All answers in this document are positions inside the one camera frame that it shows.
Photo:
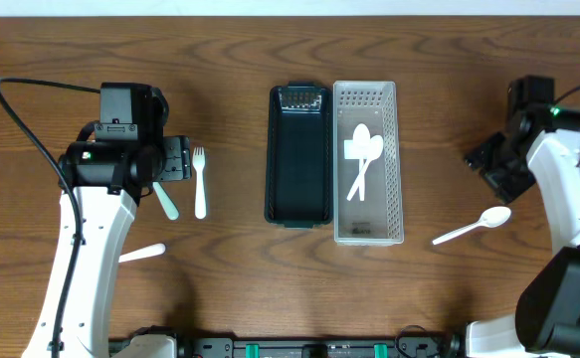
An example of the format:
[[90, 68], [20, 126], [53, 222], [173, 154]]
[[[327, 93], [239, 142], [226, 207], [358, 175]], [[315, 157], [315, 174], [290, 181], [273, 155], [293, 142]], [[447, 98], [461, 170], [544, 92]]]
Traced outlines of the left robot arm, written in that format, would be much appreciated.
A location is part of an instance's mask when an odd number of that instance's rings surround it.
[[71, 193], [45, 301], [26, 357], [105, 357], [118, 259], [143, 189], [191, 176], [188, 137], [166, 136], [160, 89], [100, 87], [100, 115], [60, 158]]

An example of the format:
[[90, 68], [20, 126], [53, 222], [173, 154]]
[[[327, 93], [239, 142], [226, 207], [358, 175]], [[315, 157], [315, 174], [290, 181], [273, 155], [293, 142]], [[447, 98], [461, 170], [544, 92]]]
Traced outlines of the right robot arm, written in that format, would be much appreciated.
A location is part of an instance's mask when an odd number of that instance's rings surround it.
[[538, 187], [553, 253], [514, 313], [467, 326], [468, 357], [580, 357], [580, 110], [559, 102], [552, 78], [512, 81], [505, 130], [465, 157], [504, 204]]

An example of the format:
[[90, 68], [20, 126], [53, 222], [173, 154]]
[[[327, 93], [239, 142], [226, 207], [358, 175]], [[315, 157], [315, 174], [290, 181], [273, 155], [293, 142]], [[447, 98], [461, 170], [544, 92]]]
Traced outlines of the clear white plastic basket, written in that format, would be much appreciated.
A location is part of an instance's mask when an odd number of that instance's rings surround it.
[[[346, 196], [359, 169], [352, 135], [365, 124], [381, 135], [381, 156], [365, 173], [365, 200]], [[333, 85], [334, 240], [339, 245], [387, 247], [404, 242], [400, 143], [393, 82], [337, 81]]]

